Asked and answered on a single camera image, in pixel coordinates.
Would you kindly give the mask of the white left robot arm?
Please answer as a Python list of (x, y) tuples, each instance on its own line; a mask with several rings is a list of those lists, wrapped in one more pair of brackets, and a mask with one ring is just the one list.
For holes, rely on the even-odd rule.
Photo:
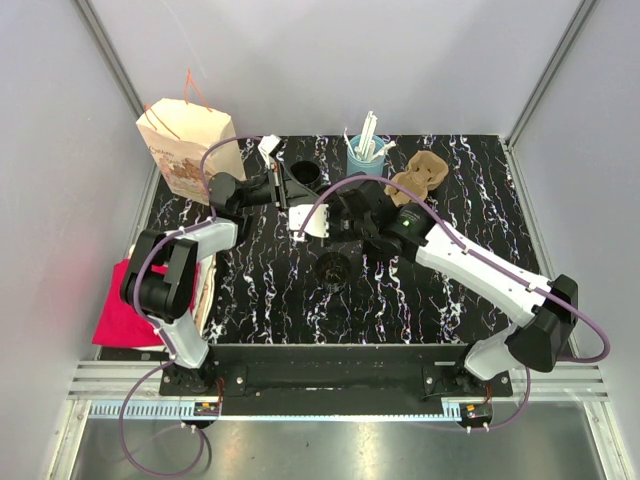
[(120, 297), (154, 328), (170, 359), (183, 368), (181, 384), (193, 395), (208, 394), (216, 382), (216, 372), (204, 364), (209, 346), (190, 311), (197, 268), (246, 240), (251, 220), (241, 210), (247, 207), (276, 206), (287, 214), (295, 239), (327, 238), (327, 207), (313, 206), (320, 186), (320, 168), (310, 161), (288, 167), (269, 160), (264, 174), (245, 181), (218, 173), (207, 184), (209, 204), (215, 210), (211, 216), (191, 227), (145, 230), (139, 235)]

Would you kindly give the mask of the black paper coffee cup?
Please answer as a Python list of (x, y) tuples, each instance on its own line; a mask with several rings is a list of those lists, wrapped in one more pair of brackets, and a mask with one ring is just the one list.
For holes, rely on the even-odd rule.
[(349, 283), (351, 264), (347, 256), (338, 252), (327, 252), (316, 261), (314, 273), (324, 291), (339, 293)]

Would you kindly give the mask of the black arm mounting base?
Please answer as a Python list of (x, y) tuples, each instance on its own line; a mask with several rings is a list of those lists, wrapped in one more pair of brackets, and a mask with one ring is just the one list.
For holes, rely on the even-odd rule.
[(462, 345), (216, 345), (208, 380), (164, 370), (163, 396), (222, 395), (228, 416), (419, 416), (443, 401), (508, 398), (506, 368), (491, 381), (465, 377)]

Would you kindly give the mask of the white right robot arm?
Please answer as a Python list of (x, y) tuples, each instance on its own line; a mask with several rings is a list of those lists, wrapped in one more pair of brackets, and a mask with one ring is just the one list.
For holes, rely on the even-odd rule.
[(435, 270), (509, 318), (509, 327), (466, 348), (453, 374), (457, 390), (476, 396), (498, 373), (519, 366), (551, 372), (579, 318), (577, 283), (566, 275), (550, 280), (507, 262), (455, 230), (414, 193), (406, 205), (395, 205), (384, 192), (389, 184), (360, 174), (328, 187), (316, 202), (327, 209), (323, 233), (336, 241), (366, 241)]

